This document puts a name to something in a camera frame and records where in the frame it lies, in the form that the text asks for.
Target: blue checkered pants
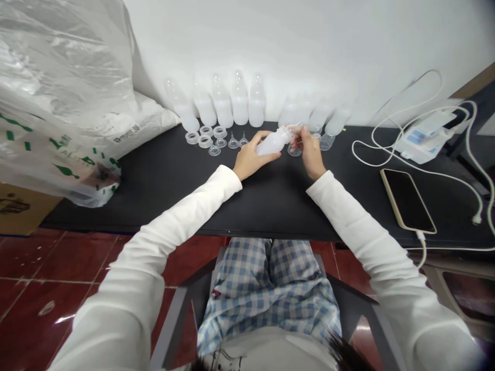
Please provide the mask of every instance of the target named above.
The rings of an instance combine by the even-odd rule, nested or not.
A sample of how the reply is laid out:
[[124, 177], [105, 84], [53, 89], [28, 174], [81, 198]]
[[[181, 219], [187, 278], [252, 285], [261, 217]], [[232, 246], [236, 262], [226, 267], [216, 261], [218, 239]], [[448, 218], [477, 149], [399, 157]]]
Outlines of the blue checkered pants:
[[233, 238], [197, 332], [197, 354], [261, 327], [311, 335], [325, 346], [342, 334], [339, 307], [308, 241]]

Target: charging cable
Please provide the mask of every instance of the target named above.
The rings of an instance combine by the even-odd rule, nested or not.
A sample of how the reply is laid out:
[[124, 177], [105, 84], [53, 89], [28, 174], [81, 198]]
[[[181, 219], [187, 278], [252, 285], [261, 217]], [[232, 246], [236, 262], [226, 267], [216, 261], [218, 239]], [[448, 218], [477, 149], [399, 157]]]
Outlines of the charging cable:
[[[406, 109], [403, 109], [401, 111], [398, 111], [396, 113], [393, 113], [391, 115], [388, 114], [388, 108], [389, 108], [389, 105], [390, 105], [390, 102], [392, 102], [398, 95], [400, 95], [402, 92], [406, 91], [408, 88], [410, 88], [411, 86], [413, 86], [414, 84], [416, 84], [422, 77], [424, 77], [426, 74], [430, 73], [430, 72], [435, 72], [438, 74], [439, 78], [440, 78], [440, 88], [439, 90], [435, 93], [435, 95], [433, 95], [431, 98], [429, 98], [428, 100], [425, 100], [424, 102], [421, 102], [417, 105], [414, 105], [414, 106], [411, 106], [409, 108], [406, 108]], [[404, 135], [404, 130], [409, 126], [411, 125], [413, 122], [415, 122], [417, 119], [423, 117], [423, 116], [426, 116], [430, 113], [433, 113], [433, 112], [436, 112], [436, 111], [439, 111], [439, 110], [444, 110], [444, 109], [457, 109], [457, 110], [460, 110], [462, 111], [466, 116], [464, 117], [464, 119], [462, 120], [462, 122], [459, 123], [459, 125], [461, 125], [462, 123], [464, 123], [465, 121], [467, 121], [469, 119], [469, 111], [467, 109], [465, 109], [464, 107], [460, 107], [460, 106], [447, 106], [447, 107], [441, 107], [441, 108], [437, 108], [437, 109], [434, 109], [434, 110], [431, 110], [431, 111], [428, 111], [426, 113], [423, 113], [417, 117], [415, 117], [414, 119], [412, 119], [411, 121], [409, 121], [406, 125], [404, 125], [403, 127], [400, 126], [397, 122], [395, 122], [394, 120], [392, 120], [392, 117], [393, 116], [396, 116], [398, 115], [399, 113], [403, 113], [403, 112], [406, 112], [408, 110], [411, 110], [413, 108], [416, 108], [416, 107], [420, 107], [428, 102], [430, 102], [432, 99], [434, 99], [439, 93], [440, 91], [442, 90], [443, 88], [443, 79], [442, 79], [442, 75], [441, 73], [438, 71], [438, 70], [428, 70], [426, 71], [423, 75], [421, 75], [417, 80], [413, 81], [409, 86], [407, 86], [404, 90], [402, 90], [401, 92], [399, 92], [397, 95], [393, 96], [386, 104], [385, 104], [385, 113], [387, 115], [387, 117], [385, 119], [383, 119], [378, 125], [376, 125], [374, 128], [373, 128], [373, 131], [371, 132], [371, 140], [373, 141], [373, 143], [375, 144], [375, 146], [372, 146], [372, 145], [369, 145], [367, 143], [364, 143], [362, 141], [354, 141], [352, 143], [352, 146], [351, 146], [351, 150], [352, 150], [352, 154], [354, 155], [354, 157], [359, 160], [360, 162], [364, 163], [365, 165], [368, 165], [368, 166], [373, 166], [373, 167], [379, 167], [379, 166], [383, 166], [385, 165], [386, 163], [388, 163], [392, 157], [396, 157], [397, 159], [401, 160], [403, 163], [405, 163], [406, 165], [412, 167], [412, 168], [415, 168], [416, 170], [419, 170], [419, 171], [422, 171], [424, 173], [427, 173], [427, 174], [433, 174], [433, 175], [440, 175], [440, 176], [444, 176], [444, 177], [447, 177], [447, 178], [450, 178], [450, 179], [454, 179], [454, 180], [457, 180], [459, 182], [461, 182], [462, 184], [464, 184], [465, 186], [467, 186], [472, 192], [473, 194], [475, 195], [476, 197], [476, 200], [478, 202], [478, 210], [476, 212], [476, 214], [473, 216], [472, 218], [472, 222], [473, 224], [475, 225], [479, 225], [481, 222], [482, 222], [482, 218], [481, 218], [481, 214], [483, 212], [483, 200], [481, 199], [481, 196], [479, 195], [479, 193], [476, 191], [476, 189], [474, 189], [474, 187], [465, 182], [464, 180], [462, 179], [459, 179], [459, 178], [456, 178], [456, 177], [453, 177], [453, 176], [450, 176], [450, 175], [447, 175], [447, 174], [442, 174], [442, 173], [436, 173], [436, 172], [430, 172], [430, 171], [427, 171], [427, 170], [424, 170], [424, 169], [421, 169], [417, 166], [414, 166], [412, 165], [411, 163], [407, 162], [405, 159], [403, 159], [402, 157], [396, 155], [394, 152], [395, 152], [395, 146], [396, 144], [400, 141], [400, 139], [402, 138], [402, 136]], [[476, 167], [480, 170], [480, 172], [486, 177], [486, 179], [488, 180], [488, 184], [490, 186], [490, 201], [488, 203], [488, 207], [487, 207], [487, 222], [488, 222], [488, 225], [491, 229], [491, 232], [493, 233], [493, 235], [495, 236], [495, 228], [493, 227], [493, 222], [492, 222], [492, 217], [491, 217], [491, 211], [492, 211], [492, 208], [493, 208], [493, 202], [494, 202], [494, 198], [495, 198], [495, 188], [494, 188], [494, 185], [493, 185], [493, 181], [491, 180], [491, 178], [489, 177], [489, 175], [486, 173], [486, 171], [481, 167], [481, 165], [478, 163], [478, 161], [476, 160], [476, 158], [474, 157], [472, 151], [471, 151], [471, 146], [470, 146], [470, 134], [471, 134], [471, 128], [474, 124], [474, 121], [476, 119], [476, 115], [477, 115], [477, 105], [475, 102], [471, 101], [471, 100], [466, 100], [464, 102], [462, 102], [461, 104], [470, 104], [472, 107], [473, 107], [473, 115], [471, 117], [471, 122], [469, 123], [468, 127], [467, 127], [467, 131], [466, 131], [466, 150], [467, 150], [467, 153], [469, 155], [469, 157], [471, 158], [471, 160], [473, 161], [473, 163], [476, 165]], [[376, 129], [378, 129], [380, 127], [381, 124], [383, 124], [385, 121], [387, 120], [390, 120], [392, 121], [394, 124], [396, 124], [400, 131], [399, 131], [399, 134], [397, 135], [397, 138], [395, 139], [394, 143], [392, 143], [391, 145], [389, 146], [386, 146], [386, 147], [383, 147], [381, 146], [380, 144], [378, 144], [374, 138], [374, 134], [375, 134], [375, 131]], [[380, 150], [384, 150], [385, 152], [389, 153], [390, 156], [388, 157], [388, 159], [381, 163], [381, 164], [370, 164], [364, 160], [362, 160], [361, 158], [358, 157], [358, 155], [356, 154], [355, 150], [354, 150], [354, 146], [356, 143], [360, 143], [360, 144], [363, 144], [364, 146], [368, 147], [368, 148], [371, 148], [371, 149], [380, 149]], [[417, 250], [417, 249], [423, 249], [423, 259], [422, 261], [420, 262], [420, 265], [419, 267], [421, 267], [424, 263], [424, 260], [426, 259], [426, 242], [425, 242], [425, 238], [424, 238], [424, 234], [421, 232], [421, 236], [419, 235], [419, 233], [417, 233], [417, 236], [418, 236], [418, 239], [420, 240], [421, 242], [421, 245], [422, 247], [411, 247], [411, 248], [406, 248], [407, 250]], [[495, 251], [495, 247], [491, 247], [491, 248], [449, 248], [449, 247], [428, 247], [428, 249], [436, 249], [436, 250], [464, 250], [464, 251]]]
[[416, 236], [418, 236], [418, 240], [421, 242], [421, 246], [423, 249], [423, 257], [418, 264], [418, 269], [421, 268], [426, 261], [426, 238], [424, 237], [424, 233], [421, 231], [416, 231]]

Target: white plastic bag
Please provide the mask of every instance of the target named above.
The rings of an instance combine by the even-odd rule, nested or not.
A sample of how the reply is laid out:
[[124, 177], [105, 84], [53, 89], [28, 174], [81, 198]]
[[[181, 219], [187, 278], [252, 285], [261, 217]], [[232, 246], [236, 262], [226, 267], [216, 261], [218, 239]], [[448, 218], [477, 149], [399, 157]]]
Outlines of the white plastic bag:
[[179, 119], [132, 84], [121, 0], [0, 2], [0, 181], [98, 207]]

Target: white long sleeve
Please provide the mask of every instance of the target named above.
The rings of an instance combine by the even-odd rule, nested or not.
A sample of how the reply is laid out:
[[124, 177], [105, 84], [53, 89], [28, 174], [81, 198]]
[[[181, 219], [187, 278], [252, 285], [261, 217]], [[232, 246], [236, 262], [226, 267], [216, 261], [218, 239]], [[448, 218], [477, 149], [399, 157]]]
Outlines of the white long sleeve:
[[483, 353], [466, 324], [441, 305], [398, 242], [327, 171], [308, 190], [371, 276], [409, 370], [475, 369]]
[[241, 189], [237, 175], [220, 165], [204, 185], [143, 226], [77, 312], [50, 370], [147, 371], [167, 256]]

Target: cardboard box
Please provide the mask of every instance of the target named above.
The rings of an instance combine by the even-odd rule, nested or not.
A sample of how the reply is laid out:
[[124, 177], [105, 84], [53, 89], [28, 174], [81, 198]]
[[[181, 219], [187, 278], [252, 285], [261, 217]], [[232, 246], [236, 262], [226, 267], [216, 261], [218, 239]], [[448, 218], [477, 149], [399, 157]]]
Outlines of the cardboard box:
[[0, 235], [30, 235], [61, 200], [0, 183]]

